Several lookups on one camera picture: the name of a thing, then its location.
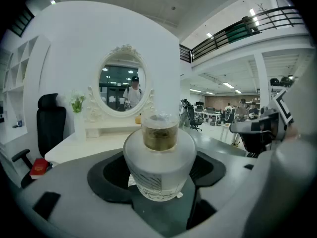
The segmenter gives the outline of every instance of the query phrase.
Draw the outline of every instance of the oval mirror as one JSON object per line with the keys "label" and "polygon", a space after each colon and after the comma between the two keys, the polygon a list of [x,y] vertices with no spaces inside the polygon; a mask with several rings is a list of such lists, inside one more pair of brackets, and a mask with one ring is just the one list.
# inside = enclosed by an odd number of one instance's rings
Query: oval mirror
{"label": "oval mirror", "polygon": [[99,77],[102,101],[119,112],[134,109],[144,96],[146,80],[142,63],[128,54],[114,54],[107,59]]}

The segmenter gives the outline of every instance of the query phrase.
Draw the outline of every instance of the cap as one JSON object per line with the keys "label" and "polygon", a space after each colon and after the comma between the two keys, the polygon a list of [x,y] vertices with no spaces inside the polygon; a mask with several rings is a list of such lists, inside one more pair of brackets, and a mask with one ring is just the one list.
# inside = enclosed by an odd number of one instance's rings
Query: cap
{"label": "cap", "polygon": [[135,81],[137,81],[137,82],[140,81],[138,76],[133,76],[132,77],[131,82],[135,82]]}

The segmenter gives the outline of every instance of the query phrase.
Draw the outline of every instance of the chair armrest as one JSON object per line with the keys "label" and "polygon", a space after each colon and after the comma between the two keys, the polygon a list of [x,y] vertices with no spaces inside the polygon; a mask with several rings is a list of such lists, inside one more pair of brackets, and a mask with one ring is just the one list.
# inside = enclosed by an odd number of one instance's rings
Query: chair armrest
{"label": "chair armrest", "polygon": [[22,158],[23,156],[27,155],[30,152],[29,149],[24,149],[21,152],[17,153],[12,157],[12,161],[16,162],[18,159]]}
{"label": "chair armrest", "polygon": [[22,150],[21,152],[14,155],[11,159],[13,162],[16,162],[18,159],[22,159],[24,163],[28,166],[29,169],[32,168],[32,163],[29,161],[26,155],[30,152],[29,149]]}

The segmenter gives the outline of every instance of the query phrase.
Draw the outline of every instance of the small vase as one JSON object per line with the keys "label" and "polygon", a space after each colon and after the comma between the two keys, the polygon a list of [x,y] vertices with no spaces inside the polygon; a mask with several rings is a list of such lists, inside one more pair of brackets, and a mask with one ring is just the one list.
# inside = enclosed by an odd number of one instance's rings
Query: small vase
{"label": "small vase", "polygon": [[82,113],[74,113],[74,128],[76,138],[79,141],[86,140],[85,122]]}

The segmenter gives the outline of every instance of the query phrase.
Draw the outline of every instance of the railing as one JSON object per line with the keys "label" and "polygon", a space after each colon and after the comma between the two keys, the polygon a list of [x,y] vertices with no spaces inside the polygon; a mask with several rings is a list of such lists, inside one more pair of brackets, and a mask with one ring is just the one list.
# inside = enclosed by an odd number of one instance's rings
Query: railing
{"label": "railing", "polygon": [[21,37],[32,18],[34,18],[34,15],[28,7],[24,6],[21,13],[17,15],[9,29],[17,36]]}
{"label": "railing", "polygon": [[302,17],[294,6],[266,10],[254,16],[242,18],[242,20],[224,28],[215,33],[211,38],[207,38],[199,43],[193,49],[179,45],[180,56],[184,61],[193,62],[225,45],[260,34],[265,30],[294,27],[295,25],[303,24]]}
{"label": "railing", "polygon": [[189,48],[179,44],[179,54],[180,58],[189,63],[192,62],[192,52]]}

